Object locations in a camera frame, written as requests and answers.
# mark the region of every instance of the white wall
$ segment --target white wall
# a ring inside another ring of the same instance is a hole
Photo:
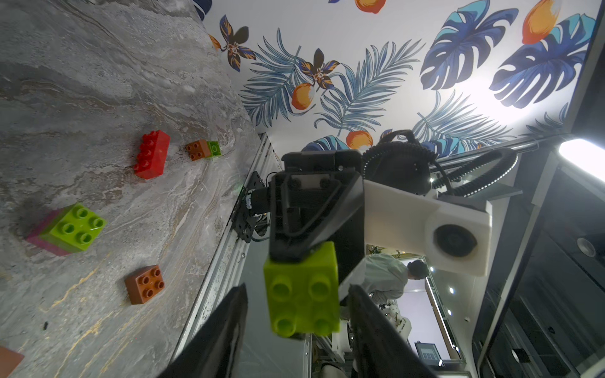
[[[407,265],[417,259],[402,261]],[[433,312],[433,306],[425,291],[425,280],[411,279],[405,286],[404,294],[397,300],[397,306],[402,316],[405,316],[412,323],[412,331],[408,341],[414,353],[418,354],[414,347],[415,342],[425,342],[435,344],[442,359],[449,359],[445,341],[441,334],[439,324]]]

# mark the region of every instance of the metal bracket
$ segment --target metal bracket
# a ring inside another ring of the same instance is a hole
[[[255,217],[255,214],[246,206],[246,196],[250,192],[264,187],[263,179],[257,171],[254,171],[250,176],[248,184],[241,189],[235,209],[231,213],[233,229],[237,233],[237,236],[246,243],[250,242],[254,226],[257,223],[257,217]]]

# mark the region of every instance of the lego brick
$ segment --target lego brick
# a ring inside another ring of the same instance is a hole
[[[338,266],[334,243],[322,243],[299,264],[267,259],[263,267],[271,329],[328,336],[338,332]]]
[[[137,155],[138,164],[133,167],[134,174],[145,180],[163,175],[168,145],[170,136],[161,130],[143,135],[141,153]]]
[[[191,161],[196,161],[201,158],[212,156],[208,142],[204,139],[196,140],[185,146],[185,149],[189,153]]]
[[[210,152],[212,153],[212,156],[221,155],[221,148],[218,145],[218,142],[208,142],[208,147],[210,147]]]
[[[164,279],[160,267],[152,265],[141,268],[125,280],[130,303],[143,304],[164,290]]]
[[[7,378],[21,363],[23,358],[23,354],[0,347],[0,378]]]
[[[66,252],[83,252],[99,236],[105,225],[103,218],[81,203],[76,203],[61,209],[59,215],[38,237]]]
[[[70,255],[70,252],[63,250],[54,244],[49,243],[48,241],[42,239],[39,235],[42,231],[44,231],[53,221],[56,221],[59,215],[65,212],[65,209],[55,210],[50,213],[44,220],[29,234],[29,236],[25,239],[29,243],[32,243],[35,246],[38,246],[42,249],[45,249],[51,253],[54,253],[57,256],[67,256]]]

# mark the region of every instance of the person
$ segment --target person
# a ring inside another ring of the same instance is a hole
[[[375,253],[366,256],[365,279],[361,287],[370,294],[375,304],[385,304],[404,294],[409,279],[425,279],[428,267],[421,260],[407,266],[391,255]]]

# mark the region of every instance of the black hair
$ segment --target black hair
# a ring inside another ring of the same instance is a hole
[[[428,276],[428,267],[421,260],[416,260],[416,261],[412,261],[411,263],[409,263],[408,271],[416,279],[424,279],[425,277]]]

